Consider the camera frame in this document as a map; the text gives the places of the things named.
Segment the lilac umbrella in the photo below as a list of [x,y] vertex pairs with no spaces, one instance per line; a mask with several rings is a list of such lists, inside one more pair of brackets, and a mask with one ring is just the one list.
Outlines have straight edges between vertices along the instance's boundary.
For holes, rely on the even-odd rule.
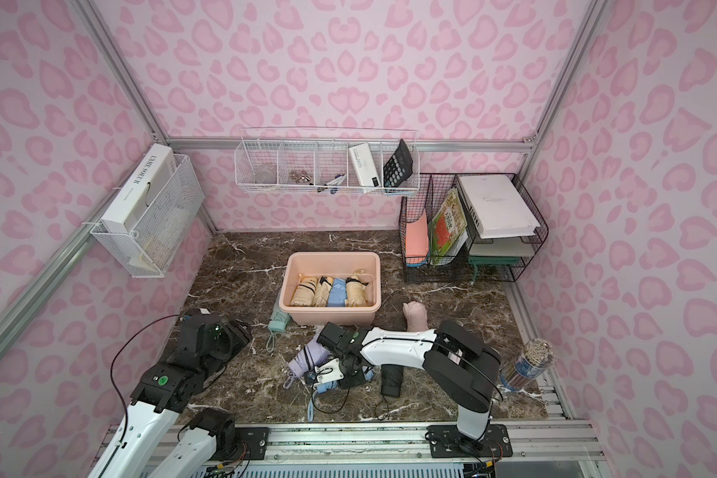
[[318,343],[320,334],[317,333],[306,346],[296,354],[293,360],[288,362],[288,376],[284,382],[285,390],[288,390],[295,382],[304,378],[309,372],[314,372],[318,366],[328,362],[330,352]]

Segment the mint green umbrella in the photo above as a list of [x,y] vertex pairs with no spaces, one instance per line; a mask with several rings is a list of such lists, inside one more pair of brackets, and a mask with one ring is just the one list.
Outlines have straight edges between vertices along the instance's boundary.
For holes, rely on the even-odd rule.
[[272,334],[282,334],[286,331],[291,316],[284,312],[279,304],[275,304],[268,323],[268,330]]

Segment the beige umbrella black trim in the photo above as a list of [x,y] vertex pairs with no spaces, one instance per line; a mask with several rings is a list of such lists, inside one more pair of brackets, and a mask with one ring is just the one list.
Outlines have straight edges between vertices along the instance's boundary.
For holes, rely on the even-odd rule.
[[364,269],[357,269],[349,278],[346,278],[347,307],[370,306],[368,295],[366,294],[368,282],[362,282],[364,273],[366,273]]

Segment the light blue umbrella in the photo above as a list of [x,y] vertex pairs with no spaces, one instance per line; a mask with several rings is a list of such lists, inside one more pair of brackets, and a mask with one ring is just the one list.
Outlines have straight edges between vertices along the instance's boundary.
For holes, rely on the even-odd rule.
[[327,306],[330,308],[343,308],[348,300],[347,282],[343,278],[335,278],[330,290]]
[[[367,369],[364,371],[364,378],[366,379],[367,382],[370,382],[370,381],[374,378],[374,369],[373,369],[373,368],[367,368]],[[310,397],[310,400],[309,400],[309,403],[308,403],[308,408],[307,408],[307,421],[308,421],[308,422],[313,422],[314,419],[315,419],[315,414],[316,414],[316,411],[317,411],[317,406],[316,406],[316,404],[315,404],[315,399],[316,399],[316,397],[317,397],[319,394],[324,394],[325,392],[329,392],[330,390],[336,390],[338,387],[339,387],[339,386],[338,386],[338,382],[336,382],[335,380],[333,380],[332,382],[324,382],[324,384],[318,384],[318,382],[315,382],[315,383],[312,385],[311,397]],[[339,410],[337,410],[337,411],[324,411],[324,410],[320,410],[320,412],[325,413],[325,414],[334,414],[334,413],[337,413],[337,412],[339,412],[340,410],[342,410],[343,406],[345,406],[346,400],[347,400],[347,399],[344,398],[344,403],[343,403],[343,405],[342,405],[341,408],[340,408]]]

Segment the cream umbrella black stripes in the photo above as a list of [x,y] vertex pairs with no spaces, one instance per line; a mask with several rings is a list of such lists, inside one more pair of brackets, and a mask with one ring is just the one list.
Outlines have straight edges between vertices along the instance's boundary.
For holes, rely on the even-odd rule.
[[301,276],[300,281],[292,295],[289,306],[312,307],[316,296],[317,286],[318,279],[316,277]]

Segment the pink plastic storage box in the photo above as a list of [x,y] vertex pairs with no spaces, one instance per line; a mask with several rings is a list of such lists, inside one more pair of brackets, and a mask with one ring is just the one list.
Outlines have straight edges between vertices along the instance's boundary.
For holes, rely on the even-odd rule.
[[[291,299],[306,277],[348,279],[354,274],[366,283],[368,306],[293,307]],[[281,288],[279,306],[299,326],[370,326],[382,304],[382,267],[374,252],[298,252],[290,256]]]

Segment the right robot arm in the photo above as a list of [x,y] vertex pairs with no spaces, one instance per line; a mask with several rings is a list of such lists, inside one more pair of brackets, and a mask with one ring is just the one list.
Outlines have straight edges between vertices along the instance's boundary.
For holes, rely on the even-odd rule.
[[364,384],[366,371],[375,366],[424,370],[458,405],[458,432],[474,441],[486,438],[492,402],[502,398],[497,386],[502,357],[456,322],[444,321],[424,332],[329,323],[317,343],[331,357],[317,370],[319,382],[350,390]]

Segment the pink folded umbrella upright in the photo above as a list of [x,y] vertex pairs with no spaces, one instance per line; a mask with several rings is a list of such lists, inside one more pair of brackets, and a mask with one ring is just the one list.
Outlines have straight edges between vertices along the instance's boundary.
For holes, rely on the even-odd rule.
[[429,329],[427,310],[420,302],[408,302],[402,306],[404,318],[406,318],[406,330],[408,332],[425,332]]

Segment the white long box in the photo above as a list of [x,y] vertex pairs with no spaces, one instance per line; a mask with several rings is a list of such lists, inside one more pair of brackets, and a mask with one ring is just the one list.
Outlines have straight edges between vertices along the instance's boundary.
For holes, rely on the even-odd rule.
[[177,170],[173,150],[151,146],[101,218],[105,231],[129,234]]

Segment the pink folder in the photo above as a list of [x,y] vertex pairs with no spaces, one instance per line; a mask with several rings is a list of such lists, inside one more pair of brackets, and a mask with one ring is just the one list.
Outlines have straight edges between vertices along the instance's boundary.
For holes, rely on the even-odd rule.
[[414,222],[406,224],[404,232],[404,261],[408,267],[420,267],[427,261],[429,251],[427,214],[423,211]]

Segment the green tray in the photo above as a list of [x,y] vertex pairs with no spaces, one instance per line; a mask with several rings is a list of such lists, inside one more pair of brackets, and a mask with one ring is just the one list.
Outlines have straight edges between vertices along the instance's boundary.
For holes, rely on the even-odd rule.
[[473,268],[473,280],[480,270],[490,280],[516,282],[536,254],[534,244],[519,237],[474,242],[467,251],[467,263]]

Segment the glitter pen cup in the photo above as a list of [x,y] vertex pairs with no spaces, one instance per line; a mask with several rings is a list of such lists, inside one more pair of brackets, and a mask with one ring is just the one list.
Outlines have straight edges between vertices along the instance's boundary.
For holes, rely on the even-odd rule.
[[523,390],[539,378],[556,360],[553,346],[544,339],[533,339],[500,370],[502,386],[510,392]]

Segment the black calculator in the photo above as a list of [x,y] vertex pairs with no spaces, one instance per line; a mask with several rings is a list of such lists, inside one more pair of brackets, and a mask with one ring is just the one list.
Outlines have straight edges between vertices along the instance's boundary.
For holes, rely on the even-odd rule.
[[413,158],[406,142],[401,139],[398,147],[384,164],[382,176],[385,188],[400,187],[413,173]]

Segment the white paper stack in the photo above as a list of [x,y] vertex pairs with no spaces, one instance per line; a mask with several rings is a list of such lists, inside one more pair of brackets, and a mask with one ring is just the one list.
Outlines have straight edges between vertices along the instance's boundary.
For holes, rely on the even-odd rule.
[[460,175],[457,181],[481,239],[528,237],[540,227],[508,175]]

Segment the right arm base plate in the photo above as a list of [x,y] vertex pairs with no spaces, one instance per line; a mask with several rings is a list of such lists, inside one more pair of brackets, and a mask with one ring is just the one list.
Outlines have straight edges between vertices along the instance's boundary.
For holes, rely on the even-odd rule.
[[508,429],[502,424],[490,424],[478,440],[461,434],[455,425],[430,425],[424,438],[433,458],[501,460],[514,454]]

